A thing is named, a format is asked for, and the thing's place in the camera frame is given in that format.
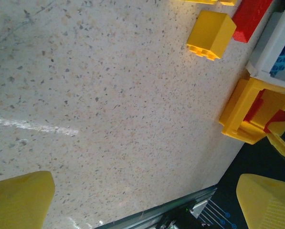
toy building block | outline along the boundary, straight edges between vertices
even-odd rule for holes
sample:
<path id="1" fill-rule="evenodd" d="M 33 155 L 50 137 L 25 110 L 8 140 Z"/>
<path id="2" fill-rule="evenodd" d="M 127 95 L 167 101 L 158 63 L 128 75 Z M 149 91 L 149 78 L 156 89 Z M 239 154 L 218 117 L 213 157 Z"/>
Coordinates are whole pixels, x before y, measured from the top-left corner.
<path id="1" fill-rule="evenodd" d="M 218 0 L 183 0 L 183 1 L 214 5 L 215 3 L 217 3 Z"/>
<path id="2" fill-rule="evenodd" d="M 285 132 L 285 112 L 281 110 L 277 112 L 266 124 L 264 131 L 271 145 L 285 157 L 285 141 L 281 138 Z"/>
<path id="3" fill-rule="evenodd" d="M 276 74 L 278 72 L 281 72 L 285 69 L 285 54 L 280 55 L 277 58 L 276 63 L 274 64 L 274 66 L 272 67 L 270 74 L 271 76 L 276 76 Z"/>
<path id="4" fill-rule="evenodd" d="M 267 136 L 264 129 L 279 110 L 285 111 L 285 88 L 254 78 L 240 79 L 219 122 L 222 133 L 251 145 Z"/>
<path id="5" fill-rule="evenodd" d="M 190 51 L 214 61 L 220 59 L 236 25 L 226 13 L 202 10 L 187 40 Z"/>
<path id="6" fill-rule="evenodd" d="M 273 0 L 243 0 L 232 20 L 237 25 L 236 41 L 247 43 Z"/>
<path id="7" fill-rule="evenodd" d="M 220 0 L 220 3 L 225 6 L 234 6 L 237 0 Z"/>

yellow toy piece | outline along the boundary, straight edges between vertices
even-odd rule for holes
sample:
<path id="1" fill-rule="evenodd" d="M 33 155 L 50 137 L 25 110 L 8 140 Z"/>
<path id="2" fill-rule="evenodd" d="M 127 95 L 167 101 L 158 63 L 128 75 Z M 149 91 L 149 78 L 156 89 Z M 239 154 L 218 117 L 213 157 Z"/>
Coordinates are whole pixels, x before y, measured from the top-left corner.
<path id="1" fill-rule="evenodd" d="M 285 157 L 285 141 L 281 138 L 285 132 L 285 122 L 273 122 L 267 128 L 271 131 L 266 135 L 268 140 Z"/>
<path id="2" fill-rule="evenodd" d="M 242 174 L 236 193 L 249 229 L 285 229 L 285 182 Z"/>
<path id="3" fill-rule="evenodd" d="M 264 89 L 261 108 L 250 122 L 244 121 L 259 92 Z M 219 119 L 224 126 L 222 133 L 253 145 L 266 136 L 265 125 L 278 110 L 285 111 L 285 88 L 251 77 L 240 79 Z"/>
<path id="4" fill-rule="evenodd" d="M 183 0 L 183 1 L 189 1 L 194 3 L 203 3 L 203 4 L 215 4 L 218 0 Z"/>
<path id="5" fill-rule="evenodd" d="M 214 61 L 220 59 L 236 29 L 227 13 L 202 10 L 188 38 L 190 51 Z"/>
<path id="6" fill-rule="evenodd" d="M 48 171 L 0 181 L 0 229 L 41 229 L 53 195 Z"/>
<path id="7" fill-rule="evenodd" d="M 234 6 L 237 0 L 220 0 L 220 3 L 225 6 Z"/>

red toy piece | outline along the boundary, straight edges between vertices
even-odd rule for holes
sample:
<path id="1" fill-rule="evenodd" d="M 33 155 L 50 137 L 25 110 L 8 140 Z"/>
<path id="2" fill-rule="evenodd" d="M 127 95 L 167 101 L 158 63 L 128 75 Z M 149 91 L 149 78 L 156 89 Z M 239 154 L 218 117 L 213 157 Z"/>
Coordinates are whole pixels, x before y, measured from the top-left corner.
<path id="1" fill-rule="evenodd" d="M 266 132 L 266 133 L 271 132 L 267 127 L 272 122 L 285 122 L 285 111 L 283 111 L 283 110 L 277 111 L 277 113 L 265 125 L 264 132 Z"/>
<path id="2" fill-rule="evenodd" d="M 255 114 L 260 110 L 260 108 L 264 102 L 264 100 L 261 98 L 264 92 L 265 92 L 265 89 L 258 93 L 255 101 L 253 102 L 251 108 L 247 112 L 243 121 L 250 122 L 253 119 L 253 117 L 255 116 Z"/>
<path id="3" fill-rule="evenodd" d="M 273 0 L 242 0 L 232 20 L 237 25 L 233 38 L 247 43 Z"/>

speckled floor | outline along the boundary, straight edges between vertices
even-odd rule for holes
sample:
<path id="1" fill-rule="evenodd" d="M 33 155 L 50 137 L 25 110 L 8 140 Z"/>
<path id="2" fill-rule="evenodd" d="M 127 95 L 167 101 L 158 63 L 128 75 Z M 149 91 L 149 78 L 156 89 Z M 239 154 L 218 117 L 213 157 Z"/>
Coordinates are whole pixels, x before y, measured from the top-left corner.
<path id="1" fill-rule="evenodd" d="M 45 229 L 90 229 L 216 184 L 242 146 L 216 122 L 269 16 L 214 62 L 177 0 L 0 1 L 0 180 L 50 170 Z"/>

lego brick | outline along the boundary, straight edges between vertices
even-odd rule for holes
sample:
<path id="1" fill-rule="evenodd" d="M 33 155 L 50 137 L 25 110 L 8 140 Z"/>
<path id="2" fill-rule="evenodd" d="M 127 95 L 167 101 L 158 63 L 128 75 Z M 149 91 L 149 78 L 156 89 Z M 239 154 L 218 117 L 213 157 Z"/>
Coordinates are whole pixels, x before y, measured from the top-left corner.
<path id="1" fill-rule="evenodd" d="M 237 25 L 233 38 L 247 43 L 273 0 L 243 0 L 232 20 Z"/>
<path id="2" fill-rule="evenodd" d="M 234 6 L 237 0 L 220 0 L 220 3 L 225 6 Z"/>
<path id="3" fill-rule="evenodd" d="M 259 92 L 255 101 L 253 102 L 253 105 L 247 112 L 243 121 L 250 122 L 255 116 L 255 114 L 260 110 L 262 104 L 264 103 L 264 100 L 261 98 L 264 92 L 265 92 L 265 89 Z"/>
<path id="4" fill-rule="evenodd" d="M 214 5 L 218 0 L 183 0 L 183 1 Z"/>
<path id="5" fill-rule="evenodd" d="M 259 96 L 263 104 L 253 108 L 249 122 L 244 121 Z M 266 136 L 264 128 L 278 110 L 285 110 L 285 88 L 254 78 L 240 79 L 219 119 L 224 126 L 222 133 L 255 144 Z"/>
<path id="6" fill-rule="evenodd" d="M 236 29 L 226 13 L 202 10 L 187 40 L 190 51 L 214 61 L 220 59 Z"/>

